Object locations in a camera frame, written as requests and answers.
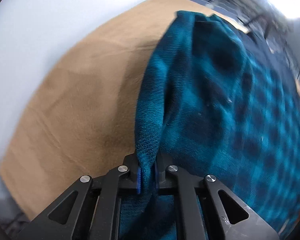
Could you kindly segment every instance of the silver screw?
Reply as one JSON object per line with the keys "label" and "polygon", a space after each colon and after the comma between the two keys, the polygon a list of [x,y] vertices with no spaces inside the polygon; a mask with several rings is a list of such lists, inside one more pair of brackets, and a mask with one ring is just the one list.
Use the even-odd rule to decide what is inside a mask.
{"label": "silver screw", "polygon": [[169,171],[177,171],[177,170],[178,170],[178,166],[176,166],[176,165],[170,165],[170,166],[168,167],[168,170],[169,170]]}
{"label": "silver screw", "polygon": [[209,174],[209,175],[207,175],[206,180],[209,182],[215,182],[217,180],[217,178],[216,178],[216,176]]}
{"label": "silver screw", "polygon": [[125,172],[127,170],[128,170],[128,167],[125,166],[125,165],[121,165],[121,166],[118,167],[118,171],[120,171],[120,172]]}
{"label": "silver screw", "polygon": [[83,175],[81,178],[80,178],[80,181],[83,182],[83,183],[86,183],[90,180],[90,177],[88,175]]}

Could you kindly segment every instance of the triangular cutout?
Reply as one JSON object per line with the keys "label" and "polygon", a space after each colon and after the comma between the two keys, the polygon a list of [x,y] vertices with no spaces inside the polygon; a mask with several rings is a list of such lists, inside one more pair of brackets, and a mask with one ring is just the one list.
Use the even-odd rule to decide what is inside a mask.
{"label": "triangular cutout", "polygon": [[62,202],[60,202],[60,204],[48,215],[48,218],[61,225],[65,225],[68,221],[77,195],[78,192],[73,191]]}
{"label": "triangular cutout", "polygon": [[234,201],[224,190],[219,190],[218,195],[226,211],[229,222],[234,225],[249,217],[249,214]]}

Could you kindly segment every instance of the brown cloth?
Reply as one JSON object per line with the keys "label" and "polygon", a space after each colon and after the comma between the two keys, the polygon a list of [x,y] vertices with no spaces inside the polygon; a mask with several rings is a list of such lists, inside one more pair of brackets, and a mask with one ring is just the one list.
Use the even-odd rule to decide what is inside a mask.
{"label": "brown cloth", "polygon": [[80,176],[104,175],[134,152],[143,73],[178,10],[216,13],[189,0],[147,0],[89,34],[45,78],[0,167],[30,219]]}

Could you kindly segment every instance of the white surface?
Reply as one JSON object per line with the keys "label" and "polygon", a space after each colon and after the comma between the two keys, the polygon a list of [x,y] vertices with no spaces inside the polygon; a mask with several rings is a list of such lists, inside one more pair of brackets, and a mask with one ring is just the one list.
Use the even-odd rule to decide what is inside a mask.
{"label": "white surface", "polygon": [[58,59],[96,27],[144,0],[2,0],[0,158],[32,93]]}

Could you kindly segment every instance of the teal plaid fabric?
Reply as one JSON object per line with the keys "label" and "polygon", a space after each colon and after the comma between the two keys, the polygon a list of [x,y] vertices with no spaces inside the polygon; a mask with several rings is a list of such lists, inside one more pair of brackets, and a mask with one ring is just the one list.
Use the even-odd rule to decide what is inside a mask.
{"label": "teal plaid fabric", "polygon": [[155,194],[157,152],[216,175],[281,234],[300,210],[300,98],[258,63],[226,22],[179,11],[157,45],[138,99],[142,188],[122,208],[123,239],[175,239],[171,197]]}

